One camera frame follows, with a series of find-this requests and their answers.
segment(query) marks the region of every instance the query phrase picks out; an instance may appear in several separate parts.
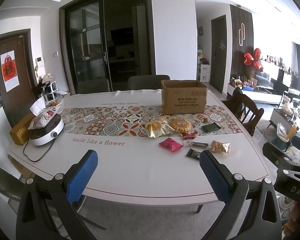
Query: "pink snack packet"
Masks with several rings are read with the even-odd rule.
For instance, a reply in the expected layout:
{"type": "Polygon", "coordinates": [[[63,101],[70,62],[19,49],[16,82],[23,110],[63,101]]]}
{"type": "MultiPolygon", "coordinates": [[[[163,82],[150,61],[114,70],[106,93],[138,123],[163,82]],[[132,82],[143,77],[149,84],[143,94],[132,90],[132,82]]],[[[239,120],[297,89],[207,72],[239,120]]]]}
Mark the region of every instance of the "pink snack packet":
{"type": "Polygon", "coordinates": [[[171,138],[164,140],[163,142],[159,143],[159,145],[161,147],[169,149],[172,153],[177,150],[180,150],[183,147],[182,144],[177,143],[175,140],[173,140],[171,138]]]}

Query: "sliding glass door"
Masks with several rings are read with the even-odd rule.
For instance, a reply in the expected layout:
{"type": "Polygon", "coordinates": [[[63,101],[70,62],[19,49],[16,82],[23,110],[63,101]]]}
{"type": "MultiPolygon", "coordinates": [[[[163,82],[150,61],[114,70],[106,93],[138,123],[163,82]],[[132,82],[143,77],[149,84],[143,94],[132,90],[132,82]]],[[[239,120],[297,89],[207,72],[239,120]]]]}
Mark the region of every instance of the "sliding glass door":
{"type": "Polygon", "coordinates": [[[99,78],[107,78],[112,90],[103,10],[103,0],[97,0],[68,14],[75,90],[79,82],[99,78]]]}

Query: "floor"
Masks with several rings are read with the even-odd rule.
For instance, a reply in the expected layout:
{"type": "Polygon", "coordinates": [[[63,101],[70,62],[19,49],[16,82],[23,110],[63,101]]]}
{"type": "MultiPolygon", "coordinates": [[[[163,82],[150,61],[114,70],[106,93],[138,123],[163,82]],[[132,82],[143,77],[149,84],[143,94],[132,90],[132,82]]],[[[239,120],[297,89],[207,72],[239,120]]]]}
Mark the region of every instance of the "floor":
{"type": "MultiPolygon", "coordinates": [[[[225,96],[213,87],[208,87],[220,99],[225,99],[225,96]]],[[[269,117],[269,120],[273,107],[266,104],[260,104],[258,107],[265,109],[264,118],[269,117]]],[[[258,129],[256,129],[253,138],[259,146],[266,142],[258,129]]],[[[275,176],[276,167],[270,162],[269,166],[275,176]]],[[[248,206],[249,201],[246,201],[228,239],[237,234],[248,206]]],[[[147,207],[87,197],[80,214],[107,228],[104,231],[86,224],[93,235],[101,240],[199,240],[216,220],[224,207],[224,203],[205,204],[199,214],[196,213],[197,207],[147,207]]],[[[67,235],[64,227],[61,227],[60,231],[63,236],[67,235]]]]}

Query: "round cookie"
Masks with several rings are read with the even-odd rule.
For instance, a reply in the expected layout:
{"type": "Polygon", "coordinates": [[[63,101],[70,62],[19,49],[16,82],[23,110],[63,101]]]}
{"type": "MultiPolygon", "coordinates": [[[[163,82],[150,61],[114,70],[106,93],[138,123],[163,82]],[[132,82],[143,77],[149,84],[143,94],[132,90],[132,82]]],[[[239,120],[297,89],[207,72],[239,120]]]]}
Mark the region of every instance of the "round cookie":
{"type": "Polygon", "coordinates": [[[191,123],[184,118],[174,119],[171,126],[179,133],[189,132],[191,130],[191,123]]]}

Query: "wooden wall panel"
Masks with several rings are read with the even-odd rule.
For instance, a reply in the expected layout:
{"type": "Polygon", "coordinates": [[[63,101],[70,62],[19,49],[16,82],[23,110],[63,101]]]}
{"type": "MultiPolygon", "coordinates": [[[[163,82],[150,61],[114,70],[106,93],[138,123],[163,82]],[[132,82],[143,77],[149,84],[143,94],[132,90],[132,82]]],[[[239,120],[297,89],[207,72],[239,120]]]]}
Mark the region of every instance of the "wooden wall panel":
{"type": "Polygon", "coordinates": [[[247,66],[244,62],[246,52],[253,56],[253,22],[252,14],[237,6],[230,5],[232,21],[232,63],[230,78],[239,75],[246,76],[247,66]],[[245,40],[239,45],[239,29],[241,24],[245,25],[245,40]]]}

